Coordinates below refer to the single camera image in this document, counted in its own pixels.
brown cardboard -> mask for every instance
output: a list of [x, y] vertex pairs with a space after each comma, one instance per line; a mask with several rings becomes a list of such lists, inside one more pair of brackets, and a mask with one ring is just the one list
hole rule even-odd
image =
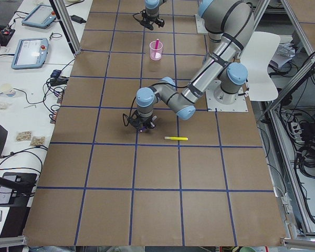
[[230, 193], [238, 244], [280, 246], [285, 230], [272, 193]]
[[298, 22], [315, 23], [315, 0], [288, 0]]
[[129, 191], [88, 190], [85, 195], [77, 245], [127, 245], [130, 206], [131, 192]]
[[184, 192], [182, 196], [186, 246], [234, 244], [226, 193]]
[[[140, 87], [165, 76], [186, 86], [206, 54], [196, 1], [164, 4], [154, 31], [132, 17], [143, 8], [93, 1], [82, 38], [92, 51], [71, 73], [24, 230], [30, 245], [278, 245], [285, 232], [249, 101], [248, 113], [215, 113], [202, 97], [187, 121], [160, 102], [154, 130], [123, 125]], [[157, 38], [165, 51], [154, 62]]]
[[103, 89], [103, 78], [75, 78], [70, 77], [65, 90], [62, 105], [98, 107]]
[[84, 186], [90, 153], [88, 144], [51, 144], [38, 186]]
[[75, 242], [81, 190], [38, 189], [24, 234], [29, 246], [71, 246]]
[[91, 143], [97, 114], [95, 108], [60, 108], [51, 141]]

yellow marker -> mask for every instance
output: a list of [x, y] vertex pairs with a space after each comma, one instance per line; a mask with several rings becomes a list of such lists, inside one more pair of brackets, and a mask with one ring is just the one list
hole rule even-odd
[[188, 138], [176, 137], [176, 136], [165, 136], [166, 140], [180, 140], [180, 141], [188, 141]]

electrical outlet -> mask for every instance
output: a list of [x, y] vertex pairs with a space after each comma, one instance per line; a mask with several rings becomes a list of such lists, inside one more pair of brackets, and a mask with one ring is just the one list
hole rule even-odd
[[304, 141], [302, 140], [302, 136], [301, 136], [302, 130], [299, 123], [290, 122], [290, 130], [297, 143], [304, 143]]

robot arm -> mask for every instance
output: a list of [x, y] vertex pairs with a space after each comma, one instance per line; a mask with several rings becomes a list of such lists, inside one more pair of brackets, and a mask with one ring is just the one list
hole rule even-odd
[[[165, 2], [167, 2], [167, 0], [145, 0], [145, 9], [134, 14], [134, 19], [149, 30], [154, 29], [154, 23], [159, 27], [163, 27], [164, 20], [159, 18], [159, 8]], [[138, 14], [141, 14], [142, 20], [135, 17]]]
[[218, 101], [224, 104], [231, 104], [238, 95], [240, 86], [245, 83], [245, 66], [230, 64], [229, 61], [244, 49], [252, 35], [254, 17], [250, 7], [238, 0], [204, 0], [198, 13], [204, 19], [209, 35], [219, 37], [214, 41], [214, 50], [181, 93], [176, 91], [175, 83], [169, 77], [137, 91], [137, 111], [129, 117], [124, 115], [137, 130], [155, 127], [153, 105], [160, 100], [182, 120], [187, 120], [195, 112], [196, 101], [215, 79], [222, 80], [216, 94]]

white desk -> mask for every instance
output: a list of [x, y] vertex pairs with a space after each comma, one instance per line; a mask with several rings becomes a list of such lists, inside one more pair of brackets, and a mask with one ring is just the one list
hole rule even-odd
[[[13, 70], [10, 69], [9, 62], [0, 62], [0, 70], [8, 69], [5, 71], [5, 80], [0, 77], [0, 85], [3, 82], [11, 83], [14, 88], [24, 90], [28, 95], [28, 100], [30, 102], [38, 102], [43, 98], [42, 86], [43, 83], [49, 78], [51, 72], [54, 69], [61, 69], [62, 65], [44, 65], [40, 69], [26, 69], [26, 70]], [[64, 71], [63, 75], [69, 76], [72, 66], [68, 66]], [[16, 142], [16, 132], [17, 131], [33, 131], [35, 136], [45, 136], [46, 143], [49, 145], [51, 135], [54, 130], [54, 124], [50, 124], [49, 121], [49, 111], [45, 106], [40, 103], [35, 106], [31, 106], [27, 103], [25, 95], [19, 91], [13, 97], [6, 97], [4, 94], [0, 95], [0, 101], [7, 102], [10, 104], [8, 109], [0, 110], [0, 124], [8, 131], [7, 141], [4, 147], [3, 154], [7, 155], [11, 151], [19, 151], [26, 149], [30, 144], [30, 141]], [[47, 106], [56, 104], [57, 98], [51, 94], [47, 97], [45, 103]], [[37, 154], [42, 161], [46, 157], [46, 151], [41, 149], [31, 150], [33, 153]], [[21, 153], [15, 157], [9, 158], [5, 161], [0, 168], [10, 168], [10, 167], [29, 167], [40, 170], [40, 162], [36, 157], [29, 153]], [[30, 170], [12, 170], [9, 172], [31, 172]], [[28, 206], [31, 206], [32, 199], [29, 200]], [[9, 207], [0, 207], [2, 210], [2, 221], [0, 222], [0, 233], [5, 223], [6, 216], [8, 214]]]
[[[67, 10], [69, 15], [77, 15], [87, 20], [92, 1], [93, 0], [85, 0], [83, 3], [75, 4], [68, 7]], [[44, 1], [44, 4], [50, 5], [49, 1]], [[35, 7], [36, 5], [34, 5], [30, 0], [23, 1], [18, 11], [30, 13]], [[21, 18], [17, 19], [16, 23], [12, 26], [12, 28], [16, 31], [9, 41], [8, 46], [2, 47], [0, 49], [0, 54], [14, 54], [17, 44], [22, 38], [47, 38], [49, 41], [49, 51], [47, 59], [45, 61], [46, 64], [66, 65], [71, 60], [73, 60], [73, 54], [71, 53], [71, 50], [59, 22], [53, 22], [48, 28], [40, 29], [36, 27], [23, 26], [21, 24], [21, 21]], [[85, 23], [78, 24], [76, 22], [72, 22], [72, 24], [78, 39], [81, 40], [85, 28]], [[60, 33], [62, 34], [62, 37], [59, 39], [53, 38], [52, 40], [49, 40], [51, 33]], [[12, 62], [12, 57], [0, 57], [0, 61]]]
[[[87, 20], [89, 10], [93, 0], [85, 0], [83, 3], [72, 5], [68, 7], [70, 15], [77, 15]], [[23, 1], [19, 11], [31, 12], [36, 5], [30, 0]], [[77, 37], [79, 40], [82, 38], [85, 24], [78, 24], [73, 22]], [[12, 27], [15, 29], [15, 34], [10, 40], [8, 47], [2, 47], [0, 54], [13, 54], [16, 50], [18, 41], [21, 38], [38, 38], [45, 37], [49, 39], [51, 33], [60, 33], [63, 35], [60, 39], [52, 39], [49, 42], [49, 52], [45, 64], [39, 69], [25, 69], [13, 70], [10, 66], [13, 57], [0, 57], [0, 86], [3, 83], [10, 83], [14, 88], [24, 90], [27, 93], [30, 102], [41, 101], [43, 93], [43, 84], [50, 77], [54, 69], [62, 69], [64, 65], [74, 59], [73, 54], [67, 44], [66, 38], [59, 23], [52, 23], [47, 29], [39, 29], [34, 27], [22, 26], [21, 19], [16, 20], [16, 24]], [[63, 76], [70, 76], [72, 62], [62, 72]], [[26, 149], [30, 141], [16, 142], [16, 132], [18, 131], [32, 131], [35, 136], [45, 136], [46, 143], [49, 145], [51, 135], [54, 130], [54, 124], [50, 124], [49, 111], [45, 106], [40, 103], [32, 106], [27, 103], [25, 94], [17, 91], [14, 97], [6, 97], [4, 94], [0, 95], [0, 101], [9, 103], [6, 110], [0, 110], [0, 124], [8, 131], [7, 141], [4, 147], [3, 155], [9, 154], [11, 151], [20, 151]], [[56, 104], [57, 98], [50, 94], [47, 96], [45, 103], [48, 107]], [[42, 149], [33, 149], [33, 153], [44, 161], [46, 151]], [[29, 153], [21, 153], [5, 161], [0, 168], [10, 167], [29, 167], [40, 170], [40, 162], [36, 157]], [[14, 172], [31, 172], [30, 170], [11, 170]], [[2, 176], [7, 171], [0, 171]], [[33, 198], [30, 198], [28, 206], [31, 206]], [[5, 220], [9, 211], [9, 207], [0, 207], [2, 210], [2, 221], [0, 222], [0, 234], [5, 224]]]

